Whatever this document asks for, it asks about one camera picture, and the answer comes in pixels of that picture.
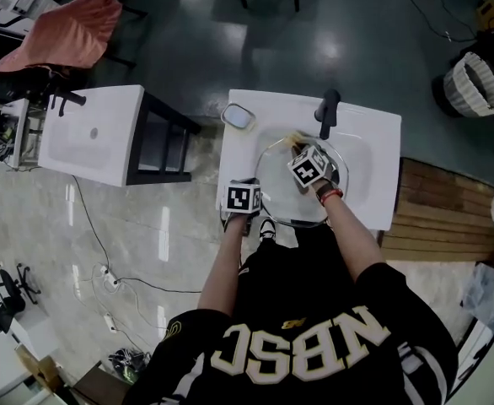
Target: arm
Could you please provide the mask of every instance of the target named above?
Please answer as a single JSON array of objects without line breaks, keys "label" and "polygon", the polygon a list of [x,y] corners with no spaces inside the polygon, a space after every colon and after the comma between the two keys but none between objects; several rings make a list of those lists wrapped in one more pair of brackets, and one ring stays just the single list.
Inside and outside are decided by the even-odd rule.
[{"label": "arm", "polygon": [[422,403],[445,403],[457,375],[459,357],[448,330],[432,309],[408,286],[406,277],[378,263],[356,281],[357,295],[391,332],[405,380]]},{"label": "arm", "polygon": [[385,262],[374,237],[340,197],[335,195],[327,198],[324,207],[342,258],[354,282],[366,268],[378,262]]},{"label": "arm", "polygon": [[213,309],[232,315],[238,289],[241,242],[247,218],[246,215],[238,216],[228,224],[198,300],[198,309]]}]

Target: red wristband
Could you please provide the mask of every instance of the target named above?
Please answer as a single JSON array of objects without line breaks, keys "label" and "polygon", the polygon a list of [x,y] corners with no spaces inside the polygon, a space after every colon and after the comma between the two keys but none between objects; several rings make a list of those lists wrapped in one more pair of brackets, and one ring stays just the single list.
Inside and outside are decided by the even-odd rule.
[{"label": "red wristband", "polygon": [[336,188],[336,189],[331,189],[329,192],[326,192],[324,195],[322,195],[322,198],[320,199],[320,204],[324,205],[325,200],[331,197],[332,195],[338,195],[340,198],[342,198],[342,190]]}]

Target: sneaker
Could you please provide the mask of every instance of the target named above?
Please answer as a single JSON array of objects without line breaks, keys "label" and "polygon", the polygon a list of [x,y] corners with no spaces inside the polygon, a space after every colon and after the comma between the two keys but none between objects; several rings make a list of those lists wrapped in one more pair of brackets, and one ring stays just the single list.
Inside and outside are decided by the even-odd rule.
[{"label": "sneaker", "polygon": [[264,239],[272,239],[275,241],[275,224],[271,219],[264,219],[262,221],[262,224],[260,225],[260,241],[263,241]]}]

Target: white countertop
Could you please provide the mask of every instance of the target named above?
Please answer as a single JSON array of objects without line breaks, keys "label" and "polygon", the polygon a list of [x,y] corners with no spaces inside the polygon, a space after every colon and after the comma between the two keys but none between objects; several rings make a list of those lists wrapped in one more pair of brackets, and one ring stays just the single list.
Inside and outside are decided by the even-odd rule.
[{"label": "white countertop", "polygon": [[[228,99],[253,112],[256,124],[249,132],[229,125],[225,128],[217,209],[225,184],[255,175],[262,133],[277,127],[318,136],[320,130],[320,123],[314,119],[320,98],[230,90]],[[337,126],[330,131],[328,142],[350,169],[346,204],[370,230],[388,230],[391,226],[399,180],[400,120],[396,114],[341,102]]]},{"label": "white countertop", "polygon": [[85,105],[68,101],[59,117],[62,98],[52,96],[46,112],[39,166],[99,181],[112,186],[126,184],[132,138],[144,88],[118,85],[76,90]]}]

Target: black faucet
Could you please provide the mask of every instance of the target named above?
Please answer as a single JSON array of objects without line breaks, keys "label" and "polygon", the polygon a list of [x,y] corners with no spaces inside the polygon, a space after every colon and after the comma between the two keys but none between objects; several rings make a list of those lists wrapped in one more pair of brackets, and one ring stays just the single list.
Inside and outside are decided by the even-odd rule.
[{"label": "black faucet", "polygon": [[80,106],[83,106],[86,103],[86,97],[81,96],[80,94],[73,93],[71,91],[61,91],[60,88],[56,88],[56,91],[54,92],[54,95],[52,96],[52,103],[51,103],[51,110],[54,110],[54,107],[56,106],[56,97],[59,96],[62,99],[62,104],[60,105],[60,111],[58,112],[58,115],[60,117],[64,116],[63,108],[65,107],[65,103],[70,100],[71,102],[74,102],[75,104],[79,104]]},{"label": "black faucet", "polygon": [[322,123],[320,126],[320,139],[330,137],[330,129],[337,126],[337,106],[341,102],[341,95],[335,89],[326,90],[324,100],[314,112],[314,118]]}]

